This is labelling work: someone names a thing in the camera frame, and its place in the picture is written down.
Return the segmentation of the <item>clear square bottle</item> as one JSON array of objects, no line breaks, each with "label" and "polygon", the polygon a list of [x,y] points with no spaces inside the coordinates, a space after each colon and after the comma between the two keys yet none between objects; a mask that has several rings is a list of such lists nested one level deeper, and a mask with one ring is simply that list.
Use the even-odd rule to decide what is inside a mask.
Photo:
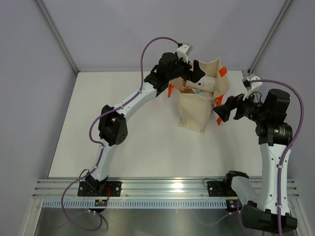
[{"label": "clear square bottle", "polygon": [[198,82],[186,81],[186,86],[193,89],[198,89],[213,93],[215,89],[217,79],[211,76],[204,76]]}]

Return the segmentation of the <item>peach liquid clear bottle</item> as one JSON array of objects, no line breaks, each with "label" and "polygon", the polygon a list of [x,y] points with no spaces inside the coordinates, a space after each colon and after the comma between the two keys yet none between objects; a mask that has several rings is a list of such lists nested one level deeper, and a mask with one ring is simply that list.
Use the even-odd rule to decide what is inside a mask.
[{"label": "peach liquid clear bottle", "polygon": [[193,91],[192,88],[186,87],[186,86],[183,86],[183,85],[180,87],[180,93],[184,93],[184,94],[195,94],[195,92]]}]

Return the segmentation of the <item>canvas tote bag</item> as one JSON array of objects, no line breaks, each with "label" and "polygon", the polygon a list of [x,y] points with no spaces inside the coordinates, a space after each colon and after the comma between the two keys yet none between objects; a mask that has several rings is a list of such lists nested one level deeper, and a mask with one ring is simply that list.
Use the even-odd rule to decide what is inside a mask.
[{"label": "canvas tote bag", "polygon": [[223,96],[229,91],[230,83],[226,67],[218,58],[212,62],[199,62],[200,68],[205,76],[217,79],[213,93],[192,88],[195,94],[180,93],[180,87],[186,86],[186,81],[179,77],[172,80],[168,87],[168,97],[173,97],[180,119],[178,125],[186,129],[204,133],[213,108],[220,106]]}]

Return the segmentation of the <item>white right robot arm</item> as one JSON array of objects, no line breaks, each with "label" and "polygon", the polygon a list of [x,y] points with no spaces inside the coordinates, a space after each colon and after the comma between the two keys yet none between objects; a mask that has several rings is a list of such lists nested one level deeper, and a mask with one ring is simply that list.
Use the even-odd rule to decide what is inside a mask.
[{"label": "white right robot arm", "polygon": [[297,229],[298,221],[291,216],[287,201],[290,152],[284,153],[284,150],[292,140],[293,131],[284,120],[289,104],[289,93],[271,89],[264,102],[255,102],[254,95],[239,94],[214,108],[224,122],[228,121],[231,111],[236,110],[234,120],[246,117],[256,124],[262,157],[260,192],[253,189],[243,172],[229,171],[223,181],[224,192],[236,194],[242,204],[240,219],[245,228],[278,235]]}]

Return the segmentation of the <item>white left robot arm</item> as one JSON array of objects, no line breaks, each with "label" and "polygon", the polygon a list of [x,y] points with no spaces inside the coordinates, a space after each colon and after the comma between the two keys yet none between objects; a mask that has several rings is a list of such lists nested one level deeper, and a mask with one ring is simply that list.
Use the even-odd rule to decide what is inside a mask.
[{"label": "white left robot arm", "polygon": [[127,138],[127,121],[147,102],[165,91],[171,80],[181,77],[198,82],[203,76],[205,72],[201,70],[198,60],[190,63],[180,58],[179,53],[164,53],[139,90],[116,106],[105,105],[96,119],[100,137],[97,142],[100,145],[99,157],[93,169],[80,178],[78,196],[109,196],[109,167],[116,148]]}]

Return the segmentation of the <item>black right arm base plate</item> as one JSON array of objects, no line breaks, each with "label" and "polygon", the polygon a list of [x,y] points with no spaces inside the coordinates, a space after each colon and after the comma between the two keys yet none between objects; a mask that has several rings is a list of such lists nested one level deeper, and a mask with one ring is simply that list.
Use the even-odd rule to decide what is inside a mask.
[{"label": "black right arm base plate", "polygon": [[207,189],[209,197],[237,197],[231,186],[224,181],[208,181]]}]

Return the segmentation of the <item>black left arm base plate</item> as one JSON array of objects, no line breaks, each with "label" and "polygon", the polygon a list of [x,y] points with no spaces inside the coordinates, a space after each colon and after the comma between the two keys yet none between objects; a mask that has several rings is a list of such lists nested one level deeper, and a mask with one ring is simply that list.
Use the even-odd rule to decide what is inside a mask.
[{"label": "black left arm base plate", "polygon": [[121,195],[121,181],[107,181],[99,190],[94,190],[85,181],[79,183],[78,197],[119,197]]}]

